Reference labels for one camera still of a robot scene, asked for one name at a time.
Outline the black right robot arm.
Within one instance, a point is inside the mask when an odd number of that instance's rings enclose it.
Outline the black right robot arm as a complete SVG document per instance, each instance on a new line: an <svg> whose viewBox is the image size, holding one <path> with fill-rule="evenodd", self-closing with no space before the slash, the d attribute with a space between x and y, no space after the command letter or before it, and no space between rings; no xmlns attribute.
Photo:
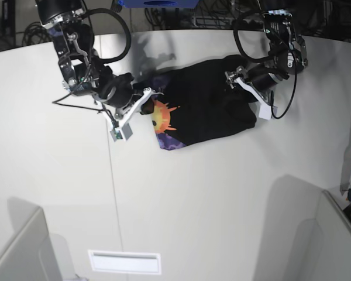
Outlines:
<svg viewBox="0 0 351 281"><path fill-rule="evenodd" d="M67 94L54 101L62 106L70 96L90 96L101 105L98 112L105 113L114 128L138 112L142 115L156 111L152 88L135 89L131 73L115 75L109 64L122 60L132 43L126 22L114 11L106 8L88 9L85 1L36 1L42 27L53 42L58 66L63 76ZM92 15L107 14L121 25L126 44L121 54L104 59L95 50L95 34L91 22L84 23Z"/></svg>

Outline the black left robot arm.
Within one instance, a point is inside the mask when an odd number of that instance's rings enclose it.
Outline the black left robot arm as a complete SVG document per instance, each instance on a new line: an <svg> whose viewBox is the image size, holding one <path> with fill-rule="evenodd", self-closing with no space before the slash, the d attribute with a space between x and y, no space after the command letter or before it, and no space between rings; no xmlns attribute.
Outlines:
<svg viewBox="0 0 351 281"><path fill-rule="evenodd" d="M255 65L250 69L239 66L233 72L227 71L226 82L231 88L240 86L260 103L261 119L281 119L285 116L295 96L298 75L308 67L305 40L295 23L296 5L296 1L258 1L255 8L241 13L232 25L240 55ZM269 51L261 58L249 56L239 37L239 26L253 15L263 22L263 32L269 40ZM284 112L277 115L273 88L290 76L294 77L292 94Z"/></svg>

